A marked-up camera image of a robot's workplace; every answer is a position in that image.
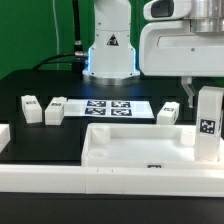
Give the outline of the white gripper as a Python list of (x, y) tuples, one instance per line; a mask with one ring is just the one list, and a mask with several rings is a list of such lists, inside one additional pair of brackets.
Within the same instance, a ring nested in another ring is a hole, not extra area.
[(193, 33), (188, 20), (149, 23), (140, 35), (139, 67), (147, 76), (183, 76), (193, 108), (196, 90), (190, 76), (224, 77), (224, 34)]

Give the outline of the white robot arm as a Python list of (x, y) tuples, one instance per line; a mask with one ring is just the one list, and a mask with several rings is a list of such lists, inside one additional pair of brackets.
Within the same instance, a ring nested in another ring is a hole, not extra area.
[(94, 0), (95, 40), (83, 76), (120, 85), (146, 76), (179, 76), (190, 98), (194, 77), (224, 77), (224, 0), (150, 0), (139, 47), (130, 43), (129, 0)]

